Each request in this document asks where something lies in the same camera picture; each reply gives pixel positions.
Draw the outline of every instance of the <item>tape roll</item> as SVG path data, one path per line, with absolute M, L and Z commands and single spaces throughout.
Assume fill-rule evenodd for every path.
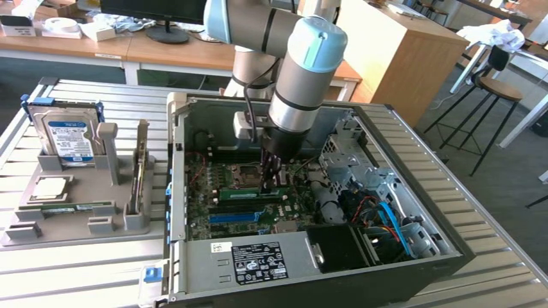
M 78 32 L 78 22 L 70 18 L 55 17 L 46 20 L 44 27 L 55 32 Z

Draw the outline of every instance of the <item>red cable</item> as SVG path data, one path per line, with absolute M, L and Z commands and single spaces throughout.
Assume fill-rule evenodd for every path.
M 374 200 L 379 201 L 379 200 L 376 199 L 376 197 L 374 197 L 374 196 L 366 196 L 366 197 L 362 199 L 362 201 L 360 201 L 360 206 L 358 207 L 356 213 L 354 214 L 354 217 L 352 217 L 352 220 L 351 220 L 352 223 L 354 223 L 355 220 L 356 220 L 358 213 L 360 213 L 360 209 L 362 209 L 363 203 L 366 202 L 367 199 L 374 199 Z
M 204 156 L 200 152 L 187 152 L 187 153 L 186 153 L 186 155 L 190 155 L 190 154 L 199 154 L 199 156 L 202 156 L 202 158 L 203 158 L 203 166 L 202 166 L 200 170 L 196 172 L 195 176 L 192 177 L 192 180 L 191 180 L 188 186 L 191 186 L 191 185 L 195 183 L 195 181 L 196 181 L 196 179 L 198 179 L 198 176 L 200 175 L 200 173 L 203 172 L 204 167 L 206 167 L 206 156 Z
M 386 230 L 388 230 L 388 232 L 392 233 L 392 236 L 394 236 L 394 238 L 396 239 L 396 241 L 400 242 L 400 239 L 399 239 L 399 237 L 398 237 L 396 232 L 395 232 L 390 227 L 387 227 L 387 226 L 379 226 L 379 227 L 383 228 L 383 229 L 386 229 Z

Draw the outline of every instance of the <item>white cloth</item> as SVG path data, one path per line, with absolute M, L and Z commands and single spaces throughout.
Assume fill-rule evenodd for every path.
M 94 15 L 92 12 L 90 12 L 88 15 L 94 16 L 94 22 L 108 24 L 116 30 L 116 33 L 122 33 L 124 31 L 136 32 L 142 29 L 152 27 L 156 24 L 156 21 L 152 19 L 136 19 L 128 16 L 103 13 L 96 13 Z
M 510 53 L 518 51 L 526 42 L 522 31 L 512 28 L 508 19 L 496 24 L 466 26 L 456 34 L 466 38 L 471 45 L 479 42 L 491 46 L 496 45 Z
M 194 32 L 196 35 L 200 36 L 203 40 L 208 40 L 211 42 L 216 42 L 216 39 L 212 38 L 206 31 L 206 26 L 202 24 L 187 24 L 184 22 L 176 22 L 175 25 L 183 29 Z

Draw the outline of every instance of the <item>motherboard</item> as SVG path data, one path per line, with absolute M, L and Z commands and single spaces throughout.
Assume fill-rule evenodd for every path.
M 284 165 L 260 192 L 260 163 L 222 163 L 190 153 L 190 240 L 296 232 L 315 224 L 319 208 L 304 179 L 304 161 Z

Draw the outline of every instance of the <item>aluminum slotted table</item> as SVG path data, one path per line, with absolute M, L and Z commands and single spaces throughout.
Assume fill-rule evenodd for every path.
M 119 154 L 134 150 L 139 119 L 150 121 L 148 148 L 158 159 L 154 222 L 146 235 L 0 248 L 2 307 L 138 307 L 140 268 L 163 256 L 168 174 L 166 100 L 171 91 L 59 80 L 55 86 L 39 85 L 32 93 L 34 97 L 100 99 L 107 121 L 119 125 Z M 428 286 L 408 302 L 392 306 L 548 307 L 544 272 L 410 126 L 386 106 L 366 105 L 364 109 L 478 254 L 455 276 Z M 12 210 L 38 166 L 39 151 L 36 131 L 22 111 L 0 138 L 0 226 L 12 219 Z M 380 153 L 374 156 L 379 162 L 384 160 Z

